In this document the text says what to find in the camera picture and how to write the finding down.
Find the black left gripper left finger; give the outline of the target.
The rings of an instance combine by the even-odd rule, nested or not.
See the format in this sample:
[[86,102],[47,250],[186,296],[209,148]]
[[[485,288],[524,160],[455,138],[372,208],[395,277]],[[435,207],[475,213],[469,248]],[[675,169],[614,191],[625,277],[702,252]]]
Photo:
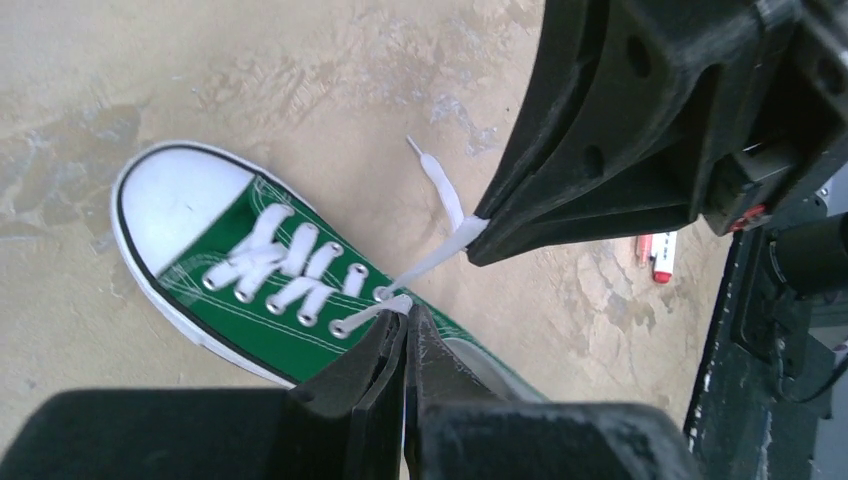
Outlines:
[[5,479],[395,479],[407,321],[384,312],[292,389],[57,394],[1,461]]

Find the green canvas sneaker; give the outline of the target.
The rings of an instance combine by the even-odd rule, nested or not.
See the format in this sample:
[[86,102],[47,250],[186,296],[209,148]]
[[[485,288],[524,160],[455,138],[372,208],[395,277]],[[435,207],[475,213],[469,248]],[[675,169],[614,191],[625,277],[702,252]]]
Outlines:
[[391,278],[268,170],[189,141],[132,158],[112,190],[119,251],[144,295],[193,343],[295,387],[339,359],[383,312],[420,303],[412,281],[487,226],[465,215],[440,163],[421,154],[453,230]]

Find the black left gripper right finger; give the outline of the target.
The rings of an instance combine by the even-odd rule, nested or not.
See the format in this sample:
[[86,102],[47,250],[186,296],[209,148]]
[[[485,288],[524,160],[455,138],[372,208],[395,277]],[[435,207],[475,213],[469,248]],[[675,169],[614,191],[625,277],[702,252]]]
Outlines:
[[405,459],[413,479],[698,479],[683,434],[638,403],[507,400],[408,316]]

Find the white shoelace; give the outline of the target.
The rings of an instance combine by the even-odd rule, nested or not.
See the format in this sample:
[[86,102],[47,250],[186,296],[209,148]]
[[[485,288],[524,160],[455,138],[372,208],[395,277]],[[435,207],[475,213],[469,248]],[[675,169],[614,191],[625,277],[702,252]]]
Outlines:
[[415,138],[409,166],[446,222],[438,241],[393,264],[347,240],[296,191],[267,172],[247,182],[202,236],[161,276],[202,322],[242,346],[301,342],[351,347],[381,311],[405,313],[415,286],[460,254],[483,228],[461,206],[439,158]]

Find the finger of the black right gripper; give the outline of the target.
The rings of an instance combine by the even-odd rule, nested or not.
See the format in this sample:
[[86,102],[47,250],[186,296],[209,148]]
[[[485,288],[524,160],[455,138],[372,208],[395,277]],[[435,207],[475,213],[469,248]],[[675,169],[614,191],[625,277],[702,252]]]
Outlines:
[[688,216],[696,149],[688,97],[694,1],[608,1],[594,81],[564,138],[468,250],[485,266],[541,248],[673,230]]
[[564,138],[594,81],[607,35],[606,0],[547,1],[531,78],[475,215],[492,219]]

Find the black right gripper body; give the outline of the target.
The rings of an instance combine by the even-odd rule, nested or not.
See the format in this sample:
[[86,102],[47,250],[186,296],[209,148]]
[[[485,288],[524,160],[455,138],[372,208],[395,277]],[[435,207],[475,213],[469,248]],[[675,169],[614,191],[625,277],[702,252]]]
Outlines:
[[694,1],[690,219],[766,223],[847,160],[847,5]]

